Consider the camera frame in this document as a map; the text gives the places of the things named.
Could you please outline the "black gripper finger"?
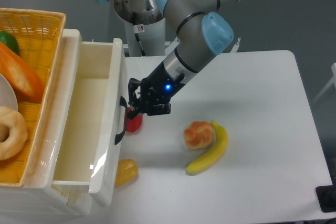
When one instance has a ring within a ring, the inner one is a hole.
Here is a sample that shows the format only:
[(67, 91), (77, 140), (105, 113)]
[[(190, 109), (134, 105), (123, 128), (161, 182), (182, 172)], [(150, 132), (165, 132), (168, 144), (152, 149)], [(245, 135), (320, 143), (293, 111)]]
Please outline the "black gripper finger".
[(148, 116), (155, 116), (155, 115), (165, 115), (171, 113), (171, 104), (156, 104), (156, 105), (149, 105), (146, 109), (146, 114)]
[(128, 94), (131, 111), (128, 113), (128, 119), (134, 119), (137, 115), (143, 113), (142, 91), (142, 81), (130, 78)]

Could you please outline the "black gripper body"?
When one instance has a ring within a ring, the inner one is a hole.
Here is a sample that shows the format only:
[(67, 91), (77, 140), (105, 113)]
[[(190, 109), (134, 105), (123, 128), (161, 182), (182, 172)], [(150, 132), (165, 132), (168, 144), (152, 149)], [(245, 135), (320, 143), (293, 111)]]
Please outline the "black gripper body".
[(171, 98), (180, 91), (184, 84), (184, 72), (180, 72), (177, 78), (171, 77), (163, 63), (160, 63), (152, 73), (142, 79), (142, 103), (143, 113), (149, 105), (170, 103)]

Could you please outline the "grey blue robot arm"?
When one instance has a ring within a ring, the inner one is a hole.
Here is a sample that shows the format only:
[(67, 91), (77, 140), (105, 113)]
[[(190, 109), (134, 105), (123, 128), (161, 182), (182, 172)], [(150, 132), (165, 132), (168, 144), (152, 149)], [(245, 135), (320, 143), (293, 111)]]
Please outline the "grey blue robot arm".
[(233, 41), (218, 11), (242, 0), (96, 0), (114, 2), (123, 21), (129, 55), (164, 56), (145, 78), (129, 80), (132, 119), (169, 114), (170, 100)]

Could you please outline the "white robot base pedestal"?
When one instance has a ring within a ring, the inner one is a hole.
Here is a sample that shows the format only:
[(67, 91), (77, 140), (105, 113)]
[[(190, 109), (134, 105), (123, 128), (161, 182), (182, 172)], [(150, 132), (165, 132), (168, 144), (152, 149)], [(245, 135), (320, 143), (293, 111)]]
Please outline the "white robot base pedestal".
[(114, 10), (123, 22), (130, 57), (167, 56), (180, 43), (166, 41), (165, 18), (155, 0), (114, 0)]

